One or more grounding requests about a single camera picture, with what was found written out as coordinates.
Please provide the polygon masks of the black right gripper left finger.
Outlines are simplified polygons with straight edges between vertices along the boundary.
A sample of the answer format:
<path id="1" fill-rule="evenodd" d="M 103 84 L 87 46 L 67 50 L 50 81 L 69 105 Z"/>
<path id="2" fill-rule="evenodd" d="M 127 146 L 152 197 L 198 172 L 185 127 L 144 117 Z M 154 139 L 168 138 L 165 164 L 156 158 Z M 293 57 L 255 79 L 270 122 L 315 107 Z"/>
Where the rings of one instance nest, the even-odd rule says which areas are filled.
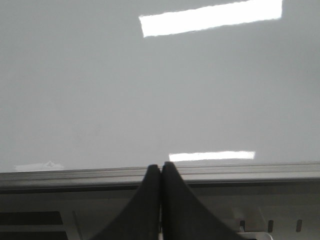
<path id="1" fill-rule="evenodd" d="M 141 185 L 124 209 L 93 240 L 157 240 L 159 238 L 161 171 L 149 165 Z"/>

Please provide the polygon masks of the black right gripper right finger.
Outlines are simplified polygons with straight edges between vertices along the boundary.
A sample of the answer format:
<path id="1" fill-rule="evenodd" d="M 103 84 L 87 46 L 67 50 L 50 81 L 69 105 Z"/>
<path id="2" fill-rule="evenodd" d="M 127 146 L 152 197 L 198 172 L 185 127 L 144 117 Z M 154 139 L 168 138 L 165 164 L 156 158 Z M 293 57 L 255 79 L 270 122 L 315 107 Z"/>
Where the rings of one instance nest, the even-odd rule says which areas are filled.
<path id="1" fill-rule="evenodd" d="M 239 240 L 192 193 L 172 162 L 161 173 L 162 229 L 165 240 Z"/>

